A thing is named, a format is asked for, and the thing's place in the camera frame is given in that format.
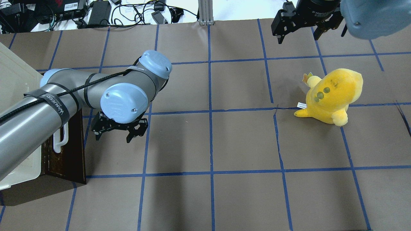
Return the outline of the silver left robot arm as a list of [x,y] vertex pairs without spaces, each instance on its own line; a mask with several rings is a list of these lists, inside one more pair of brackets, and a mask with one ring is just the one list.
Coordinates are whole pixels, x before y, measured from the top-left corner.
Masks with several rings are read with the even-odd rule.
[[1,179],[84,107],[98,109],[109,130],[128,130],[127,142],[142,136],[143,115],[166,86],[171,61],[154,50],[143,52],[126,70],[111,75],[69,68],[44,73],[40,88],[1,113]]

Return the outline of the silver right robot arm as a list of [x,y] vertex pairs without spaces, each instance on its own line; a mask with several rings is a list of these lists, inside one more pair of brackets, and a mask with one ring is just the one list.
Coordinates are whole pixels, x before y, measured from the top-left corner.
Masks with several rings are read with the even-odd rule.
[[341,36],[372,40],[394,34],[411,22],[409,0],[287,0],[271,24],[272,35],[282,44],[289,33],[316,26],[315,41],[345,22]]

